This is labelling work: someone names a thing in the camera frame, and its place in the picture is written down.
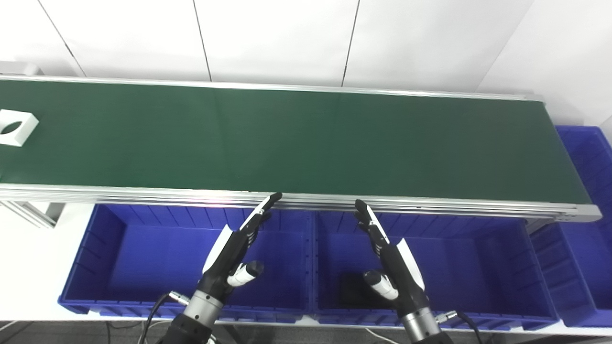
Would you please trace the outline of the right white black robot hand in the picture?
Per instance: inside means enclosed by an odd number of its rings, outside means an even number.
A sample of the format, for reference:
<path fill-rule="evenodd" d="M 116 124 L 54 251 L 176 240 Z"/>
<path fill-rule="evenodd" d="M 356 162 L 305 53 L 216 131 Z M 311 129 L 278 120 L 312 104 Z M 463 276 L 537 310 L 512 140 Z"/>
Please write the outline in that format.
<path fill-rule="evenodd" d="M 369 236 L 370 246 L 382 266 L 363 273 L 367 285 L 393 305 L 398 317 L 422 313 L 430 303 L 406 240 L 392 244 L 373 209 L 361 199 L 356 199 L 354 205 L 358 226 Z"/>

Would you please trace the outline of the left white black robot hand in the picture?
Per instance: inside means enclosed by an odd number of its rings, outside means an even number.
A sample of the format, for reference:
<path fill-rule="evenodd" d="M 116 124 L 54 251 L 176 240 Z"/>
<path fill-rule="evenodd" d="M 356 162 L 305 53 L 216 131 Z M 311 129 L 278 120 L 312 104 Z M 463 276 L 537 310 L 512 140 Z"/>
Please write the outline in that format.
<path fill-rule="evenodd" d="M 255 242 L 260 226 L 271 217 L 270 209 L 282 196 L 277 192 L 266 197 L 236 231 L 228 225 L 223 228 L 197 284 L 197 291 L 203 294 L 203 298 L 225 303 L 234 288 L 242 287 L 263 273 L 263 263 L 244 263 L 243 259 Z"/>

